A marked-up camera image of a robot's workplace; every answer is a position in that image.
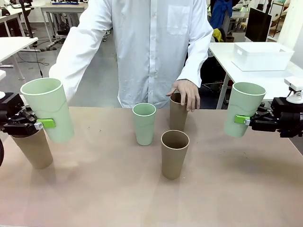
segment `light green plastic cup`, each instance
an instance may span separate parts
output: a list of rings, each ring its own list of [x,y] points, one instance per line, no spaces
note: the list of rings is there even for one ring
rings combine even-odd
[[[57,143],[74,136],[73,124],[62,82],[54,78],[40,78],[24,84],[21,93],[39,119],[53,119],[54,128],[45,128],[49,138]]]
[[[245,82],[233,84],[224,127],[227,135],[242,137],[245,134],[248,126],[235,123],[235,116],[253,116],[265,94],[266,90],[257,84]]]
[[[137,142],[150,145],[153,139],[156,107],[149,103],[139,103],[133,107]]]

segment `white plastic bin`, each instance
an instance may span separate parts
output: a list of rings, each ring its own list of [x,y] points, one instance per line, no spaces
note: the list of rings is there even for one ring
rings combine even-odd
[[[293,54],[278,43],[235,43],[232,62],[242,71],[283,71]]]

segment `person's arm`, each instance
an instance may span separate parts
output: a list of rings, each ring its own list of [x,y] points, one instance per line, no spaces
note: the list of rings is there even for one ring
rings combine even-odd
[[[50,78],[62,81],[68,101],[76,93],[103,35],[111,27],[111,0],[89,0],[89,7],[82,13],[80,24],[71,28],[56,64],[49,71]]]
[[[213,28],[207,20],[206,0],[194,0],[193,16],[189,31],[188,59],[186,64],[173,84],[173,88],[168,96],[176,89],[181,93],[181,104],[185,104],[187,96],[187,110],[200,108],[200,96],[198,87],[201,86],[200,69],[207,59],[207,51]]]

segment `person's left hand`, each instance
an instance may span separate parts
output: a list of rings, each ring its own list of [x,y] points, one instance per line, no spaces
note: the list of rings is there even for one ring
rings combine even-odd
[[[172,85],[171,91],[166,96],[171,96],[176,90],[181,94],[181,105],[185,105],[187,96],[187,111],[193,112],[197,103],[197,109],[200,109],[200,95],[198,87],[187,79],[177,80]]]

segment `white shirt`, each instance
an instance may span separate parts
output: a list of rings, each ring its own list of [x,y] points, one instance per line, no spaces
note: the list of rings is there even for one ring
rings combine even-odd
[[[49,72],[63,82],[68,101],[111,27],[122,107],[141,102],[163,107],[177,79],[200,87],[200,68],[213,33],[205,0],[89,0]]]

